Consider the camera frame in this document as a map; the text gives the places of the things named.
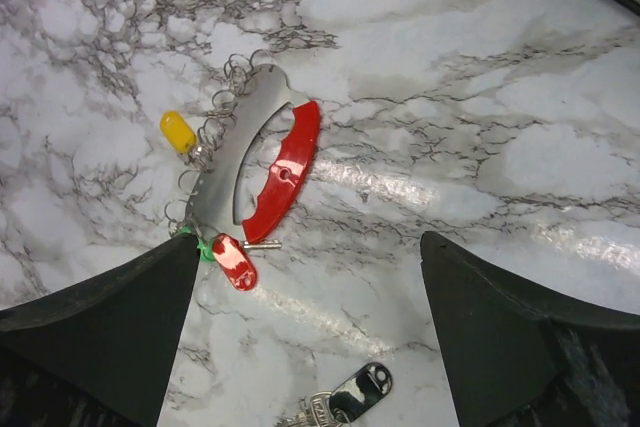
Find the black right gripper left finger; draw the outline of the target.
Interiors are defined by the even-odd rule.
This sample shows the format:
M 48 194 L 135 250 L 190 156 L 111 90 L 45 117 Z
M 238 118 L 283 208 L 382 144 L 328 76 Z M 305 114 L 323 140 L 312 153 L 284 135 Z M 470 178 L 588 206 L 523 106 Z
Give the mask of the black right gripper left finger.
M 1 312 L 4 426 L 154 426 L 198 270 L 178 235 Z

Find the steel key organizer red handle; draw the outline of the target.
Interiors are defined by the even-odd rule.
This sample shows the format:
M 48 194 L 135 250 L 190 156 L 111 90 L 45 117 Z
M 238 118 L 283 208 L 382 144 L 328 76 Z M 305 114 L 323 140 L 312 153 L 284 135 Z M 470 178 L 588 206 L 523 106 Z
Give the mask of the steel key organizer red handle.
M 296 202 L 317 150 L 319 104 L 291 87 L 271 55 L 232 54 L 223 66 L 197 136 L 178 178 L 183 195 L 165 205 L 169 230 L 197 227 L 207 241 L 219 234 L 250 250 L 275 250 L 273 233 Z

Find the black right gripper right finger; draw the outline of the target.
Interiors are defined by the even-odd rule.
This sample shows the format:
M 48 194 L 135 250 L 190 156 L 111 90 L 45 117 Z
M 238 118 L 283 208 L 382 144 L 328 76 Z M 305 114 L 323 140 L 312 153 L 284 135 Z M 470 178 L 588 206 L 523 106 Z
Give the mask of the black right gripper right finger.
M 436 232 L 420 249 L 460 425 L 638 425 L 638 315 L 561 294 Z

